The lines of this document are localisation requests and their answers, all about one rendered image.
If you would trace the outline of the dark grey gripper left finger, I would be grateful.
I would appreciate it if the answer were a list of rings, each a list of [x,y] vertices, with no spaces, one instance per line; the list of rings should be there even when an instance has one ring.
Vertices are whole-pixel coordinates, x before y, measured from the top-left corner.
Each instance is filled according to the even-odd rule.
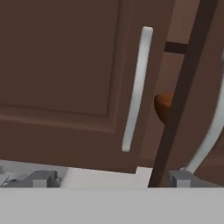
[[[31,173],[26,178],[11,180],[3,187],[11,188],[47,188],[60,187],[61,178],[56,171],[38,170]]]

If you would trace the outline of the brown plain cabinet door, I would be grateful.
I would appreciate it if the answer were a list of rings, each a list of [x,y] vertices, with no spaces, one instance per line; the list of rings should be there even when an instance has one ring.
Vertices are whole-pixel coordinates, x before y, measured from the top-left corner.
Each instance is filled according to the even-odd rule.
[[[150,187],[169,185],[169,171],[189,164],[213,119],[224,51],[224,0],[200,0]]]

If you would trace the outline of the orange-brown bowl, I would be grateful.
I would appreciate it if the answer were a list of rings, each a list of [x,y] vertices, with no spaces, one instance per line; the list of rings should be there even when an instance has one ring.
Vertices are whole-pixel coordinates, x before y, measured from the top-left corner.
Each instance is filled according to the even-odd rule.
[[[156,111],[158,119],[162,123],[166,123],[171,105],[172,105],[172,93],[157,94],[154,97],[154,109]]]

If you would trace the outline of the brown panelled cabinet door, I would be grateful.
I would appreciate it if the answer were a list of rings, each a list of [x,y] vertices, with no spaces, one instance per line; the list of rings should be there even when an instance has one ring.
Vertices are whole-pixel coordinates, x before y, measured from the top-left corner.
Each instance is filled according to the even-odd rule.
[[[175,0],[0,0],[0,159],[136,170]],[[130,151],[141,31],[153,28]]]

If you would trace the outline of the dark brown cabinet shelf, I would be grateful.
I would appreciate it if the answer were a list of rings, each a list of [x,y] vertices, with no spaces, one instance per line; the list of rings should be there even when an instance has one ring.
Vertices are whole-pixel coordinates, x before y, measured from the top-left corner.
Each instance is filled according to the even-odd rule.
[[[187,47],[188,44],[167,41],[164,46],[164,51],[166,53],[185,54]]]

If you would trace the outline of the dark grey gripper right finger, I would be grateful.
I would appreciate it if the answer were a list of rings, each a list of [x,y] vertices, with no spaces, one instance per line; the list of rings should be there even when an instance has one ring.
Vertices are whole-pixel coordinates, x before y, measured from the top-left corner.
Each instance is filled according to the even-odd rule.
[[[219,187],[215,183],[197,178],[189,171],[169,171],[170,187]]]

